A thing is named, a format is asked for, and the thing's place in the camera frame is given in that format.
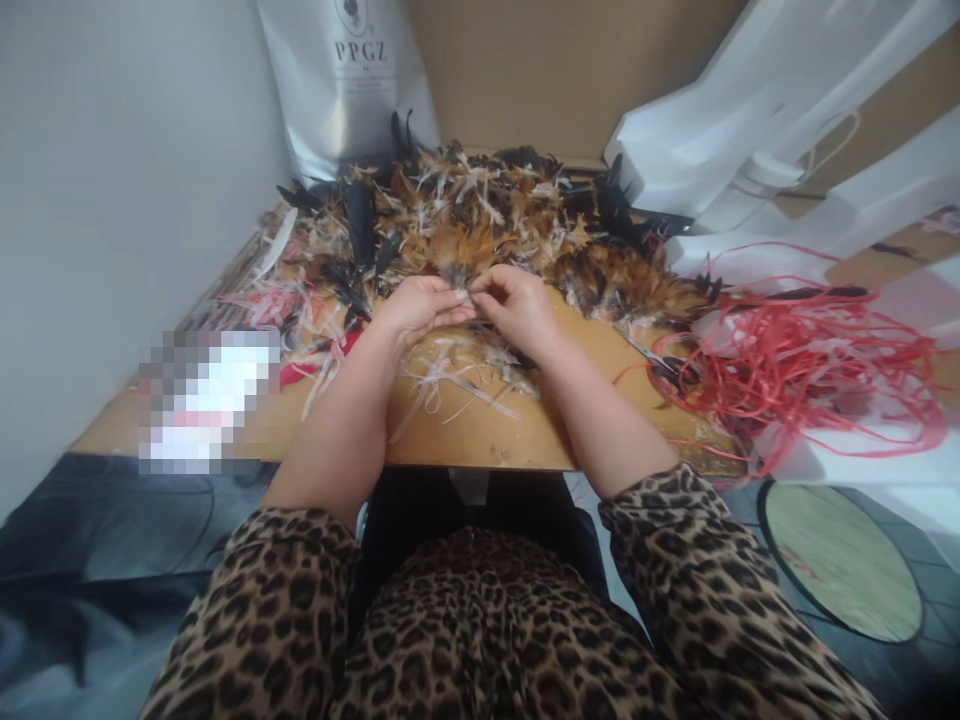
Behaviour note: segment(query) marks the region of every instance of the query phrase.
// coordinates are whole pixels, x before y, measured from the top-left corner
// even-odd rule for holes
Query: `leopard print clothing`
[[[321,510],[234,533],[141,717],[880,718],[689,466],[601,505],[640,625],[522,537],[422,545],[347,644],[353,535]]]

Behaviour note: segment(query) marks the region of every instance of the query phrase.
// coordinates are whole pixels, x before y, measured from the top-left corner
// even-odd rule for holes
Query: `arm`
[[[770,554],[686,463],[600,504],[661,656],[719,717],[882,718],[794,614]]]
[[[340,678],[353,524],[383,467],[403,351],[475,313],[439,278],[411,278],[378,310],[300,427],[263,509],[194,600],[141,717],[321,717]]]
[[[500,332],[540,366],[597,495],[616,497],[638,478],[677,464],[663,436],[564,335],[540,278],[497,265],[471,290]]]
[[[400,357],[429,330],[474,316],[466,293],[440,278],[405,280],[314,402],[263,507],[322,508],[353,528],[383,470],[387,401]]]
[[[720,717],[883,716],[790,609],[753,534],[563,336],[539,278],[493,268],[480,308],[543,369],[605,502],[620,577],[687,689]]]

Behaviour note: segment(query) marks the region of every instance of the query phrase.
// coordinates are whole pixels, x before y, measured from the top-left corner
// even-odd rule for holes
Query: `person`
[[[542,371],[652,645],[557,553],[475,527],[416,548],[349,627],[357,516],[383,470],[398,364],[478,310]],[[408,278],[379,308],[233,534],[141,717],[491,716],[883,716],[790,609],[754,535],[565,336],[543,282],[508,266],[469,296]]]

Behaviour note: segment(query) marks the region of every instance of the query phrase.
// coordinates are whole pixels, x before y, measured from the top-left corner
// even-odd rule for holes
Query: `printed logo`
[[[332,0],[332,2],[347,32],[354,37],[361,37],[367,31],[367,21],[370,19],[367,0]]]

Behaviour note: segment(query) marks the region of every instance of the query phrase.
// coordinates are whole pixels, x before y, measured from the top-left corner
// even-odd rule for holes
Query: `silver bag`
[[[390,117],[440,144],[402,0],[258,0],[295,172],[310,187],[390,156]]]

